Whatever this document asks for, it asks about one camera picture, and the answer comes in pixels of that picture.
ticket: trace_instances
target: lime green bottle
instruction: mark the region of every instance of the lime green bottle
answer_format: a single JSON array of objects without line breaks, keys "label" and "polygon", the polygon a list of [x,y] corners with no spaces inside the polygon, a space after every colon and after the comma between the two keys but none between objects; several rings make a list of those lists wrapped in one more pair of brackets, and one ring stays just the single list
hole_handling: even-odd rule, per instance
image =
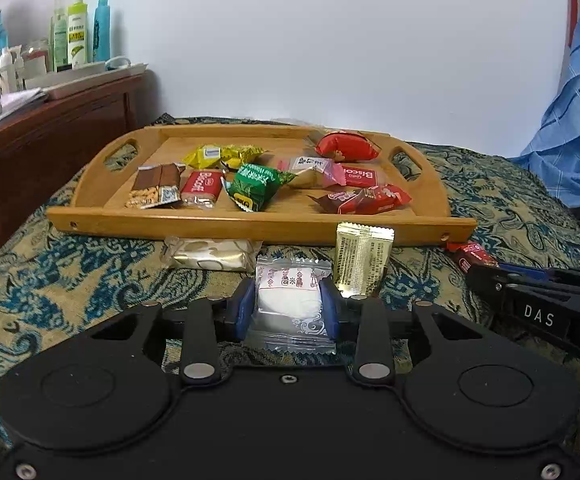
[{"label": "lime green bottle", "polygon": [[68,64],[87,63],[87,4],[76,0],[68,7]]}]

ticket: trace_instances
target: black circular cover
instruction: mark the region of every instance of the black circular cover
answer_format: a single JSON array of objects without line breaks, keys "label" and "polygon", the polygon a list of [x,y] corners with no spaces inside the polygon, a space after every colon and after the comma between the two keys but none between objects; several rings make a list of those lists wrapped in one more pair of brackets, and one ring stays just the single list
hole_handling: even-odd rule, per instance
[{"label": "black circular cover", "polygon": [[165,374],[125,341],[63,343],[0,381],[8,431],[47,449],[93,450],[149,426],[166,408]]},{"label": "black circular cover", "polygon": [[423,424],[470,449],[520,450],[554,439],[580,403],[576,382],[509,342],[447,341],[407,375],[406,401]]}]

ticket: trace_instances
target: paisley pattern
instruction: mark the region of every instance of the paisley pattern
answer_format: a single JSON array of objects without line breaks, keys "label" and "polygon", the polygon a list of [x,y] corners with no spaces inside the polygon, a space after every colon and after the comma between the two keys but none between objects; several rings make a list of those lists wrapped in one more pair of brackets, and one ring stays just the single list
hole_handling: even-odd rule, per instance
[{"label": "paisley pattern", "polygon": [[[161,123],[239,122],[216,118]],[[480,155],[452,146],[413,144],[440,174],[454,216],[479,221],[474,238],[493,256],[529,266],[580,266],[580,226],[526,170],[504,158]],[[118,153],[108,163],[121,168],[132,153]],[[407,158],[395,165],[407,178],[417,171]],[[245,274],[205,270],[162,269],[161,243],[149,240],[94,238],[58,232],[47,220],[49,205],[70,201],[80,173],[35,211],[0,250],[0,376],[37,352],[63,341],[134,303],[159,300],[183,306],[194,298],[231,293]],[[332,248],[266,246],[268,256],[332,258]],[[415,299],[436,301],[475,322],[491,321],[487,307],[466,289],[461,271],[439,248],[393,248],[380,292],[393,309],[411,308]],[[563,352],[510,327],[497,330],[571,367],[580,363]],[[395,341],[401,370],[410,366],[404,342]],[[321,364],[348,361],[352,344],[341,344],[338,356],[291,355],[222,344],[223,365]],[[164,369],[178,370],[180,343],[169,341]],[[0,425],[0,455],[10,445]]]}]

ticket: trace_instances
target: green snack package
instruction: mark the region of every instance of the green snack package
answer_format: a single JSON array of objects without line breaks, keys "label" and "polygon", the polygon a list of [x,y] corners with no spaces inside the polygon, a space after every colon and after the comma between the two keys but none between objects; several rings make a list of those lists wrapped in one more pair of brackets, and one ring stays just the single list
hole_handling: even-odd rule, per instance
[{"label": "green snack package", "polygon": [[283,184],[296,175],[257,164],[243,164],[232,182],[222,179],[229,197],[243,211],[260,211]]}]

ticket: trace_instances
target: white wall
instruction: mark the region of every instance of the white wall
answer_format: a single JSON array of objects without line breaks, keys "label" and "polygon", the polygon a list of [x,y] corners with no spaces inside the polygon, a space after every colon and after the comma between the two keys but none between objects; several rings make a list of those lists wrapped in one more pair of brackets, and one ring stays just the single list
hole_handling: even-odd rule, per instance
[{"label": "white wall", "polygon": [[[94,10],[98,0],[86,0]],[[0,0],[10,43],[53,0]],[[147,116],[298,118],[516,155],[554,97],[567,0],[110,0]]]}]

